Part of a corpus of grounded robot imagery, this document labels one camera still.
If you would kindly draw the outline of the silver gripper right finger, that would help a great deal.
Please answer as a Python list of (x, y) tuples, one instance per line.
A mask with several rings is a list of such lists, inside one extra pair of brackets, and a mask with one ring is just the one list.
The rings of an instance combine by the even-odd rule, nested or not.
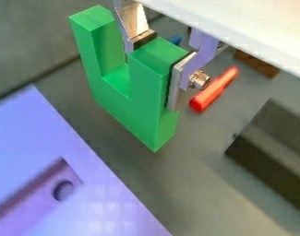
[(172, 112), (176, 112), (194, 93), (209, 85), (212, 79), (205, 73), (205, 66), (229, 47), (200, 29), (192, 29), (189, 45), (193, 51), (170, 67), (166, 107)]

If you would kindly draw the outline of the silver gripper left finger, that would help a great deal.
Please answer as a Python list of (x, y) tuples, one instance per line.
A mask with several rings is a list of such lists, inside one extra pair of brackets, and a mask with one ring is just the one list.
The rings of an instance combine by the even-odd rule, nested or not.
[(150, 29), (145, 8), (140, 3), (124, 5), (122, 0), (113, 0), (113, 15), (122, 35), (125, 52), (132, 53), (157, 37)]

